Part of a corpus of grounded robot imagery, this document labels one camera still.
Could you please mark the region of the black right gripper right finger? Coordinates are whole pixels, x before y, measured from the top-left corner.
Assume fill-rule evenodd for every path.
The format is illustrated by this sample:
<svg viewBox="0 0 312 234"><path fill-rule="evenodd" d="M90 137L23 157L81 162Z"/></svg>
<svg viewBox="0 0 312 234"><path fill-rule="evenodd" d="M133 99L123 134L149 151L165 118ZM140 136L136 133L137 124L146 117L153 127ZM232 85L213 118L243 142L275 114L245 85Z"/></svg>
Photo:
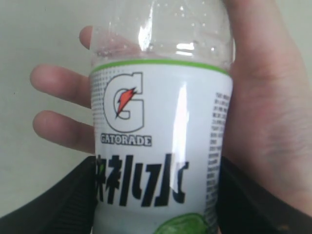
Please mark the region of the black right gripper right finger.
<svg viewBox="0 0 312 234"><path fill-rule="evenodd" d="M310 234L312 218L275 197L222 158L216 204L223 234Z"/></svg>

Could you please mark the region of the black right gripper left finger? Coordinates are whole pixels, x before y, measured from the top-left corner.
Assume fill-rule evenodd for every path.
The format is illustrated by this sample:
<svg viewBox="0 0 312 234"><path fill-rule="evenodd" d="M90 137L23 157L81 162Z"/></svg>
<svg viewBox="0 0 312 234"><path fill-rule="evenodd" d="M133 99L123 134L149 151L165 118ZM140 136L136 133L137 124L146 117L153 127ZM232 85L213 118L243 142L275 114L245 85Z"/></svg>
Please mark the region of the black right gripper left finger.
<svg viewBox="0 0 312 234"><path fill-rule="evenodd" d="M2 234L89 234L96 193L96 160L87 157L51 189L1 217Z"/></svg>

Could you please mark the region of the person's open bare hand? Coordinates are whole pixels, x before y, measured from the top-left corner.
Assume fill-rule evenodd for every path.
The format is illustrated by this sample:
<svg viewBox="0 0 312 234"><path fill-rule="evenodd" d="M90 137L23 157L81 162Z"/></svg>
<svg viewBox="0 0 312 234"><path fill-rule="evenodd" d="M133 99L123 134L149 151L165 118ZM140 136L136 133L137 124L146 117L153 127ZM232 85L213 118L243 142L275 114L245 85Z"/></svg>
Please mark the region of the person's open bare hand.
<svg viewBox="0 0 312 234"><path fill-rule="evenodd" d="M302 56L274 0L224 0L236 45L234 89L223 155L270 193L312 213L312 87ZM84 75L36 66L31 85L90 109ZM53 111L33 120L52 143L95 154L93 127Z"/></svg>

